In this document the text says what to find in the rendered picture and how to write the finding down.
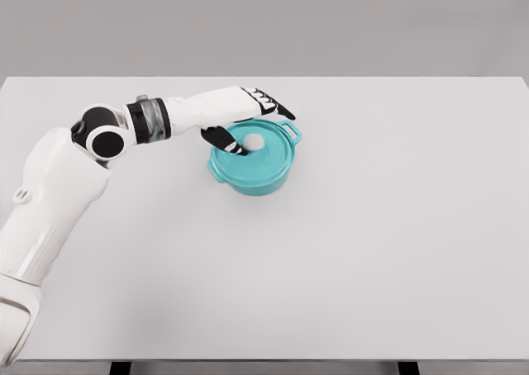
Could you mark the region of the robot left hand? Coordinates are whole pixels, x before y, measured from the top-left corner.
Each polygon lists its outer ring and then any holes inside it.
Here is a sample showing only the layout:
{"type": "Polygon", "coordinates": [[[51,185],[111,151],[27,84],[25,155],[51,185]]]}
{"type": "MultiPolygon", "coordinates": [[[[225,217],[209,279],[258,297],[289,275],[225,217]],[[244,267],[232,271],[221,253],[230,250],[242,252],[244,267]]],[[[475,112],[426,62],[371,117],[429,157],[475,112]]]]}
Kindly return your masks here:
{"type": "Polygon", "coordinates": [[[296,119],[288,108],[258,88],[233,86],[199,98],[204,101],[199,106],[201,137],[212,147],[231,154],[246,156],[249,151],[234,138],[228,126],[270,114],[296,119]]]}

